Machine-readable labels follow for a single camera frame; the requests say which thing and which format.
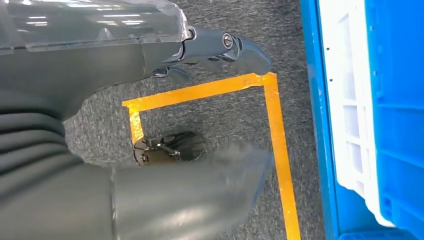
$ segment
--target wheel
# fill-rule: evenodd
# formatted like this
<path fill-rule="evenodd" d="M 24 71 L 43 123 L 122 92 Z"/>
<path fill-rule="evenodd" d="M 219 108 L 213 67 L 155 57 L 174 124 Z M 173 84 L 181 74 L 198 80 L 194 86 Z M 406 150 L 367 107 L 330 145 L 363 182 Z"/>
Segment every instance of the wheel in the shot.
<path fill-rule="evenodd" d="M 191 131 L 165 137 L 143 138 L 133 148 L 135 161 L 140 166 L 194 161 L 204 152 L 203 137 Z"/>

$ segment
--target orange tape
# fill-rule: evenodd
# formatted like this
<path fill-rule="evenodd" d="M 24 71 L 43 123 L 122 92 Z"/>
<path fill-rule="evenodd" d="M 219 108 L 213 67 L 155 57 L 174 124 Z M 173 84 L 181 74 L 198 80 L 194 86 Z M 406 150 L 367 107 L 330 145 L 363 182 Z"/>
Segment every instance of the orange tape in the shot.
<path fill-rule="evenodd" d="M 280 104 L 277 75 L 268 73 L 264 76 L 247 74 L 223 80 L 189 86 L 155 95 L 140 97 L 122 102 L 129 110 L 129 122 L 132 142 L 142 139 L 143 128 L 139 112 L 187 101 L 231 93 L 250 87 L 264 87 L 275 167 L 278 175 L 282 211 L 287 240 L 300 240 L 301 234 L 296 210 L 289 156 L 284 133 L 283 115 Z"/>
<path fill-rule="evenodd" d="M 268 111 L 269 129 L 271 131 L 272 149 L 274 151 L 275 168 L 278 177 L 282 213 L 284 215 L 285 232 L 287 234 L 287 240 L 300 240 L 301 233 L 298 212 L 296 210 L 292 173 L 290 171 L 289 154 L 287 152 L 286 134 L 284 132 L 283 113 L 281 111 L 277 78 L 268 78 L 263 87 L 266 110 Z"/>

